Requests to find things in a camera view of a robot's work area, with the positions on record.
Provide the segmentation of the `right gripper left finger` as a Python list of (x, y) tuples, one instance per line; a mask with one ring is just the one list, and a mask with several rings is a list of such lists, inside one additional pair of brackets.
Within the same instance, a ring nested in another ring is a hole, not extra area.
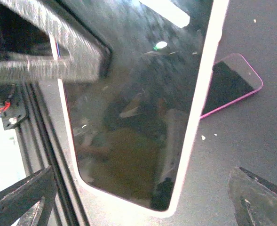
[(0, 226), (46, 226), (56, 193), (50, 166), (0, 191)]

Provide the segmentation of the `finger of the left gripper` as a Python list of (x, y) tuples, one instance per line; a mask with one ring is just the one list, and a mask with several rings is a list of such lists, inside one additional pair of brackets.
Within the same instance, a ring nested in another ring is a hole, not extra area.
[(94, 82), (109, 49), (55, 0), (0, 0), (0, 84)]

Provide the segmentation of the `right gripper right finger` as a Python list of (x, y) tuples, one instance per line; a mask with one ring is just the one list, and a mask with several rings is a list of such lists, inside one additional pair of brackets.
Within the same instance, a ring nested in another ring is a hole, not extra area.
[(239, 226), (277, 226), (277, 185), (235, 167), (230, 172), (228, 194)]

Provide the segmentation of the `pink cased phone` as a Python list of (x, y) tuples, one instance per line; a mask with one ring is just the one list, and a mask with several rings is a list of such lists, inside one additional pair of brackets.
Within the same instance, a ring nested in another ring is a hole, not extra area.
[(226, 0), (63, 0), (110, 47), (74, 143), (82, 191), (123, 208), (176, 210), (211, 79)]

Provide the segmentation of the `black phone pink edge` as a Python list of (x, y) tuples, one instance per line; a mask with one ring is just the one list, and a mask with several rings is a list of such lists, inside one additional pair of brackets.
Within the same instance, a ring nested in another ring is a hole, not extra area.
[(213, 65), (213, 73), (201, 119), (258, 92), (263, 81), (239, 53)]

